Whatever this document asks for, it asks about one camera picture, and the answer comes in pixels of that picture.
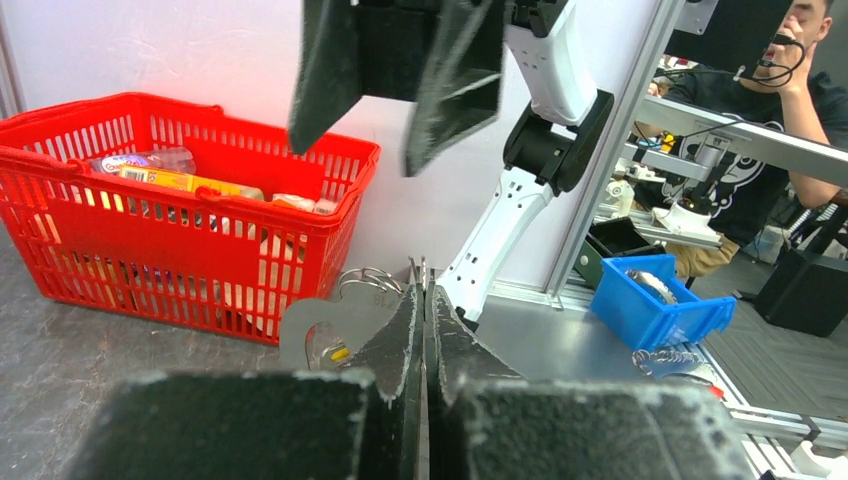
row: blue plastic bin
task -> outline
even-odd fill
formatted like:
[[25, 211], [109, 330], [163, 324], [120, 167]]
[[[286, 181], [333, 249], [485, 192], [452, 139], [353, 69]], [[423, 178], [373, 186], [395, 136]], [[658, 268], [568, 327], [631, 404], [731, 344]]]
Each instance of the blue plastic bin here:
[[[733, 297], [701, 300], [674, 276], [673, 255], [607, 258], [604, 276], [589, 309], [633, 350], [656, 350], [697, 343], [713, 330], [724, 331], [733, 319]], [[662, 280], [677, 304], [666, 305], [627, 276], [628, 270], [650, 272]]]

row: metal table surface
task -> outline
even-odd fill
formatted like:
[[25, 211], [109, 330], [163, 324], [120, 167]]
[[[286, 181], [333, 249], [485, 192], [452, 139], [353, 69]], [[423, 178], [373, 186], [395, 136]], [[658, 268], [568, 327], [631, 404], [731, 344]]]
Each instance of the metal table surface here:
[[594, 314], [490, 296], [477, 335], [531, 380], [648, 381]]
[[[61, 478], [94, 413], [128, 377], [281, 368], [276, 347], [44, 299], [3, 229], [0, 272], [0, 478]], [[581, 307], [585, 300], [576, 295], [557, 311], [492, 295], [478, 334], [530, 379], [650, 381], [629, 348]], [[786, 457], [769, 439], [748, 436], [745, 446], [758, 466]]]

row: shopping basket rim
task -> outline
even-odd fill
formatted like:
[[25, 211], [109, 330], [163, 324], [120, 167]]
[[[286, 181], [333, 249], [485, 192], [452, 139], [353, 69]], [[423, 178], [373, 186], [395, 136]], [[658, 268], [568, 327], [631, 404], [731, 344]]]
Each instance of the shopping basket rim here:
[[[80, 111], [97, 105], [106, 105], [126, 100], [160, 102], [170, 104], [171, 106], [202, 109], [216, 115], [226, 116], [224, 109], [220, 105], [201, 105], [145, 92], [130, 91], [103, 97], [77, 100], [60, 105], [22, 112], [7, 119], [0, 120], [0, 132], [8, 132], [16, 128], [21, 128], [24, 125], [26, 125], [27, 128], [32, 128], [33, 124], [54, 120], [56, 117], [74, 115]], [[239, 117], [229, 118], [245, 122], [250, 125], [279, 128], [288, 132], [287, 128], [281, 126], [259, 123]], [[16, 170], [25, 169], [36, 170], [41, 173], [46, 172], [52, 174], [51, 176], [53, 177], [60, 177], [60, 181], [65, 181], [77, 186], [97, 188], [99, 190], [105, 190], [106, 188], [104, 187], [108, 187], [108, 184], [112, 182], [120, 185], [121, 189], [134, 189], [139, 192], [144, 192], [145, 195], [155, 194], [157, 197], [161, 197], [163, 201], [165, 201], [168, 196], [176, 196], [188, 201], [201, 200], [204, 201], [204, 203], [216, 204], [219, 208], [223, 207], [226, 210], [233, 212], [249, 214], [250, 216], [258, 215], [262, 218], [273, 219], [275, 223], [279, 223], [279, 221], [283, 218], [286, 220], [298, 221], [299, 225], [309, 225], [309, 227], [312, 227], [313, 230], [320, 231], [337, 227], [345, 220], [349, 211], [354, 206], [354, 203], [365, 193], [367, 187], [373, 180], [382, 150], [375, 142], [335, 133], [326, 133], [322, 137], [322, 140], [324, 139], [353, 142], [362, 147], [363, 151], [367, 153], [367, 155], [362, 156], [364, 164], [360, 171], [360, 175], [357, 176], [356, 181], [345, 192], [341, 201], [338, 203], [335, 212], [329, 215], [281, 207], [273, 205], [270, 202], [258, 202], [256, 200], [245, 199], [237, 196], [223, 196], [216, 194], [216, 192], [207, 190], [201, 190], [196, 194], [192, 194], [157, 185], [138, 184], [138, 182], [133, 182], [132, 180], [92, 172], [88, 163], [81, 159], [72, 158], [67, 162], [63, 162], [46, 153], [27, 151], [6, 145], [0, 145], [0, 168], [2, 168], [4, 164], [6, 166], [11, 164], [11, 167]]]

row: red shopping basket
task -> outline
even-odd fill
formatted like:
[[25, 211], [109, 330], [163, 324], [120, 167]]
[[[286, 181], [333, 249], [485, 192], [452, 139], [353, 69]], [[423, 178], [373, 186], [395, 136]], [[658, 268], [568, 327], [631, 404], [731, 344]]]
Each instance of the red shopping basket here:
[[[200, 176], [338, 208], [180, 192], [85, 161], [176, 145]], [[331, 292], [379, 153], [328, 134], [298, 156], [284, 129], [125, 93], [0, 121], [0, 216], [46, 297], [276, 344], [288, 305]]]

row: yellow package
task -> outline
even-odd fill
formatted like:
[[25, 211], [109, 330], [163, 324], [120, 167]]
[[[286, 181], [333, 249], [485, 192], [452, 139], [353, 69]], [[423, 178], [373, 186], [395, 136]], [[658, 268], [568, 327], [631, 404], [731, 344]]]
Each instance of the yellow package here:
[[158, 168], [139, 167], [135, 165], [121, 165], [120, 176], [137, 180], [139, 182], [159, 185], [160, 187], [173, 188], [184, 192], [194, 193], [200, 187], [210, 188], [221, 192], [221, 195], [241, 195], [248, 198], [263, 200], [265, 196], [258, 188], [245, 187], [235, 183], [213, 180], [211, 178], [198, 177], [188, 173], [171, 172]]
[[672, 148], [674, 148], [674, 135], [667, 133], [665, 137], [663, 137], [662, 151], [669, 153]]

